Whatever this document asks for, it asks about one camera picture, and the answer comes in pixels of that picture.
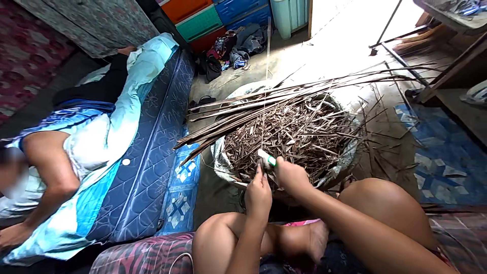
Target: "black pants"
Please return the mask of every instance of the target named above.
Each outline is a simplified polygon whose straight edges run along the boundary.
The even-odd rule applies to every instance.
[[[100,81],[86,83],[78,87],[67,88],[54,95],[53,106],[72,99],[85,99],[115,103],[122,93],[125,81],[127,80],[127,59],[124,54],[117,54],[113,57],[110,70]]]

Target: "hand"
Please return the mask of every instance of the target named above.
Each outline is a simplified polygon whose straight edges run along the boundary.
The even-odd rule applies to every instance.
[[[34,232],[34,229],[24,223],[7,227],[0,231],[0,251],[16,247],[24,243]]]
[[[281,156],[277,157],[276,175],[279,187],[284,188],[293,196],[309,187],[313,187],[309,183],[308,174],[304,168],[284,161]]]
[[[127,55],[127,56],[128,56],[128,55],[130,55],[130,53],[131,53],[132,51],[136,51],[136,50],[137,50],[137,48],[136,48],[136,47],[134,47],[134,46],[128,46],[128,47],[123,48],[123,49],[118,49],[118,50],[117,50],[117,52],[118,52],[118,53],[121,53],[121,54],[125,54],[125,55]]]
[[[267,177],[262,175],[261,166],[257,166],[254,179],[245,192],[247,219],[259,224],[267,224],[272,205],[272,192]]]

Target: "teal drawer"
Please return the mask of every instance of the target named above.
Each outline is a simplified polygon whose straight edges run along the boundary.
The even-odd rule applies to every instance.
[[[208,8],[187,18],[176,25],[179,33],[188,42],[198,39],[223,26],[215,6],[212,4]]]

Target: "foot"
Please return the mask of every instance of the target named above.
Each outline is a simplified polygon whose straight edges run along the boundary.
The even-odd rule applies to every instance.
[[[281,227],[277,248],[286,259],[307,256],[319,263],[328,241],[328,227],[323,221],[303,226]]]
[[[134,47],[134,46],[128,46],[126,48],[123,48],[123,49],[118,49],[117,52],[118,53],[121,53],[121,54],[125,54],[125,55],[129,55],[132,51],[136,51],[137,48]]]
[[[328,242],[328,226],[319,220],[316,223],[306,225],[309,227],[309,248],[308,255],[315,262],[319,264],[321,257],[325,254],[326,243]]]

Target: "orange drawer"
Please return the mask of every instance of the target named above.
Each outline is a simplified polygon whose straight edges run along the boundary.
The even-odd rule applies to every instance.
[[[174,24],[210,6],[213,0],[169,0],[162,9]]]

